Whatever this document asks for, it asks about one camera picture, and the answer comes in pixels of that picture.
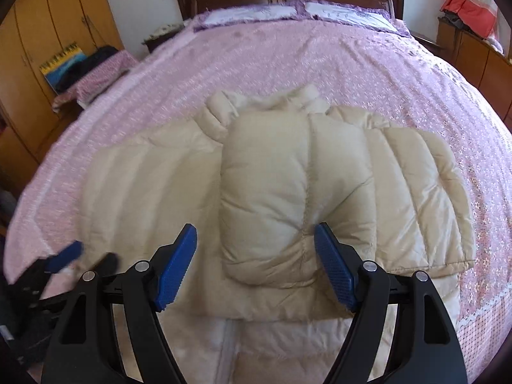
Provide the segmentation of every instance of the wooden wardrobe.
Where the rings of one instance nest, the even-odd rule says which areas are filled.
[[[56,94],[39,66],[76,42],[86,55],[123,48],[108,0],[16,0],[0,24],[0,183],[19,194],[51,145],[81,112],[56,114]]]

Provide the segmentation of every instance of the nightstand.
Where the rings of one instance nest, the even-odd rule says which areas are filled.
[[[149,53],[153,53],[158,46],[175,37],[175,35],[180,33],[183,28],[183,24],[170,24],[168,26],[161,27],[150,35],[149,38],[145,39],[143,44],[148,47]]]
[[[440,55],[442,47],[439,46],[436,42],[420,33],[411,32],[411,35],[418,41],[420,45],[424,46],[429,52],[433,53],[435,56]]]

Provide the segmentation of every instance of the black bag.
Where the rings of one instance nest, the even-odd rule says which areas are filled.
[[[57,93],[66,92],[71,85],[83,76],[87,75],[96,66],[102,64],[110,56],[115,55],[117,52],[118,50],[113,46],[100,47],[96,52],[85,58],[83,61],[76,62],[71,65],[57,82],[55,90]]]

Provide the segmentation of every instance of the wooden nightstand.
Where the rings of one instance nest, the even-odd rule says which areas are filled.
[[[149,53],[153,53],[153,51],[160,46],[163,42],[166,42],[169,39],[172,39],[177,35],[178,33],[183,30],[183,26],[181,27],[175,27],[172,30],[169,30],[167,33],[164,34],[158,34],[158,35],[151,35],[148,39],[144,40],[144,43],[149,50]]]
[[[411,35],[418,41],[420,45],[424,46],[429,52],[433,53],[436,56],[440,55],[442,47],[439,46],[436,42],[420,33],[411,32]]]

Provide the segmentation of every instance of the red and white curtain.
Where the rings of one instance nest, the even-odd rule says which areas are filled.
[[[497,21],[501,13],[494,0],[446,0],[441,9],[456,13],[473,32],[503,53]]]

